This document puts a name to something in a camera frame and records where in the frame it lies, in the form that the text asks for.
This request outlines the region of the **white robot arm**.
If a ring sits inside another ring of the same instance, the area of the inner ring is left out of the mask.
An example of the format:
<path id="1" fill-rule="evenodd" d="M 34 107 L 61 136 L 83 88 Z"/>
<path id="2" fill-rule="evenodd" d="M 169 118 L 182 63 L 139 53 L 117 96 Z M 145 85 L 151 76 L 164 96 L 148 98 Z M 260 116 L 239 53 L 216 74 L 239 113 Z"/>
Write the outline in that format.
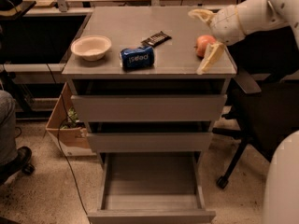
<path id="1" fill-rule="evenodd" d="M 246 0 L 216 13 L 194 9 L 191 17 L 205 23 L 217 41 L 205 49 L 197 73 L 204 74 L 226 45 L 247 35 L 289 25 L 298 34 L 299 0 Z M 234 94 L 238 121 L 251 144 L 270 161 L 263 197 L 262 224 L 299 224 L 299 86 L 272 83 L 258 96 Z"/>

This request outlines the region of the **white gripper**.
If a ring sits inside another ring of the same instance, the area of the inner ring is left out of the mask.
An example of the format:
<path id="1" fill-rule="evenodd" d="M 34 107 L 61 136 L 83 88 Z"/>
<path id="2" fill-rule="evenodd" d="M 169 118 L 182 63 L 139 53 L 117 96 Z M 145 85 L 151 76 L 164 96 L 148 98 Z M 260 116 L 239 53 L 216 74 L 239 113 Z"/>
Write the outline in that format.
<path id="1" fill-rule="evenodd" d="M 221 58 L 225 49 L 224 44 L 231 46 L 246 36 L 237 6 L 228 6 L 216 14 L 207 9 L 193 9 L 188 12 L 188 15 L 199 19 L 206 25 L 210 24 L 212 34 L 220 41 L 206 45 L 204 58 L 196 71 L 198 75 L 206 73 Z"/>

